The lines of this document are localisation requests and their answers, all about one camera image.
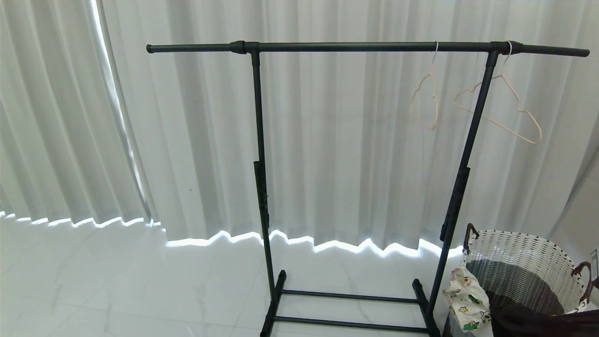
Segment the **curtain fold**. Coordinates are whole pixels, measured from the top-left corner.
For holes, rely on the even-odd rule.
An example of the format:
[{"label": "curtain fold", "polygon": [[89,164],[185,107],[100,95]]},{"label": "curtain fold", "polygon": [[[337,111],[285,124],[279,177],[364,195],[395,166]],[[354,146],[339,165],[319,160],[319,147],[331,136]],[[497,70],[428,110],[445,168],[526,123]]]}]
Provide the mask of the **curtain fold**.
[{"label": "curtain fold", "polygon": [[[564,208],[597,118],[594,1],[99,2],[152,196],[170,240],[259,230],[252,69],[233,53],[148,55],[144,46],[246,41],[503,41],[591,49],[586,59],[515,55],[506,76],[543,128],[531,145],[483,121],[457,233],[547,236]],[[410,100],[432,53],[263,53],[271,229],[315,243],[438,242],[471,114],[454,96],[486,55],[439,53],[438,128]],[[498,64],[501,71],[504,56]],[[415,100],[428,124],[432,87]],[[474,104],[476,94],[460,104]],[[534,124],[493,82],[484,115],[529,138]]]},{"label": "curtain fold", "polygon": [[0,204],[49,221],[149,219],[90,1],[0,2]]}]

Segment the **floor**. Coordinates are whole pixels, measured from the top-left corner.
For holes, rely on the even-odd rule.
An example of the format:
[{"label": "floor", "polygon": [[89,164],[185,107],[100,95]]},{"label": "floor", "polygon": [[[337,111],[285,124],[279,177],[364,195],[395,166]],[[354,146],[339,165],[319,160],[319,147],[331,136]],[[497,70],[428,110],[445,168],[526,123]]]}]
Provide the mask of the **floor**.
[{"label": "floor", "polygon": [[[142,223],[0,222],[1,336],[259,335],[269,297],[256,237],[169,246],[163,229]],[[413,278],[430,292],[438,260],[426,242],[418,251],[356,253],[281,235],[271,241],[275,274],[284,268],[286,288],[296,290],[414,297]],[[458,264],[455,254],[448,265]],[[442,323],[447,311],[441,302],[437,308]],[[424,327],[415,305],[283,296],[279,314]],[[423,335],[275,324],[273,337],[300,336]]]}]

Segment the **clothes rack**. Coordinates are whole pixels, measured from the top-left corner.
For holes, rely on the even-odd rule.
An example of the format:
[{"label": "clothes rack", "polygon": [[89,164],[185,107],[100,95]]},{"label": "clothes rack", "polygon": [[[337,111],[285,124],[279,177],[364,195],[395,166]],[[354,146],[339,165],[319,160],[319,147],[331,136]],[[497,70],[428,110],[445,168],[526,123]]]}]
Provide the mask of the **clothes rack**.
[{"label": "clothes rack", "polygon": [[[268,286],[270,290],[270,306],[266,314],[261,337],[269,337],[275,322],[321,324],[327,326],[355,327],[363,329],[390,330],[397,332],[416,332],[428,334],[430,337],[439,337],[439,329],[433,319],[433,310],[441,286],[441,279],[447,262],[453,232],[455,231],[459,209],[464,198],[464,191],[468,181],[470,168],[468,160],[472,153],[474,138],[480,124],[483,108],[491,77],[495,69],[499,54],[515,55],[519,53],[562,55],[586,57],[589,50],[565,47],[532,46],[515,41],[500,42],[363,42],[363,43],[259,43],[247,41],[235,41],[227,44],[178,44],[178,45],[147,45],[149,53],[173,53],[173,52],[233,52],[237,54],[249,53],[252,57],[254,99],[256,109],[256,127],[258,133],[258,161],[254,162],[254,173],[256,176],[256,187],[258,190],[258,205],[260,208],[260,219],[262,226],[262,238],[264,239],[264,254],[266,257]],[[422,289],[420,280],[414,279],[412,288],[416,295],[415,299],[403,299],[395,297],[364,296],[355,294],[324,293],[317,291],[302,291],[285,289],[287,273],[281,270],[275,283],[273,274],[273,257],[270,250],[269,218],[267,200],[266,167],[264,161],[264,126],[262,123],[262,90],[260,81],[260,53],[268,52],[479,52],[487,53],[485,73],[483,75],[480,92],[474,108],[474,116],[470,123],[468,136],[464,145],[464,151],[459,163],[453,191],[447,207],[447,213],[441,226],[440,240],[443,241],[441,256],[437,265],[437,272],[432,283],[431,295],[427,299]],[[338,299],[373,300],[383,302],[395,302],[403,304],[418,305],[424,318],[426,327],[391,326],[382,324],[354,323],[348,321],[318,320],[314,318],[286,317],[277,315],[277,308],[283,295],[316,296]]]}]

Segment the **laundry basket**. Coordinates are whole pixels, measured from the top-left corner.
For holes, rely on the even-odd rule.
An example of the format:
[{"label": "laundry basket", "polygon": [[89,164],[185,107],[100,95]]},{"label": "laundry basket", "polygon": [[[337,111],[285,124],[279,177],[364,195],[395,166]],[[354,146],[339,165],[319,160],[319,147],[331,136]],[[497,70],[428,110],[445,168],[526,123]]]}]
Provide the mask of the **laundry basket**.
[{"label": "laundry basket", "polygon": [[[593,287],[591,279],[584,283],[580,278],[591,264],[574,267],[551,241],[523,233],[477,231],[473,224],[466,229],[462,266],[479,280],[493,309],[517,303],[546,315],[582,311]],[[462,331],[451,314],[447,319],[446,330],[449,325],[453,337],[473,336]]]}]

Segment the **brown handle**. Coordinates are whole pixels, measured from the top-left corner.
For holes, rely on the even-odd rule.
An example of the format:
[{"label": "brown handle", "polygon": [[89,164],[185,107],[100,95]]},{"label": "brown handle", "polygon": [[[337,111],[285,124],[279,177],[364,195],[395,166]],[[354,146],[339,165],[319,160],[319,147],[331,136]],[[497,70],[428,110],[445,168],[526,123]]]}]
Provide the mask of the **brown handle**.
[{"label": "brown handle", "polygon": [[586,290],[585,293],[582,294],[582,297],[580,298],[580,303],[582,303],[582,301],[586,300],[588,302],[589,298],[591,297],[591,292],[593,291],[593,278],[591,276],[591,264],[588,262],[581,262],[576,268],[574,268],[574,270],[572,270],[572,275],[580,275],[580,272],[582,271],[582,269],[584,267],[587,267],[589,269],[589,284],[586,286]]},{"label": "brown handle", "polygon": [[466,226],[466,237],[464,238],[464,249],[466,249],[467,254],[470,254],[470,247],[468,247],[468,241],[470,240],[470,232],[474,232],[474,234],[476,234],[477,239],[480,236],[479,232],[476,230],[476,228],[474,228],[473,224],[468,224],[468,226]]}]

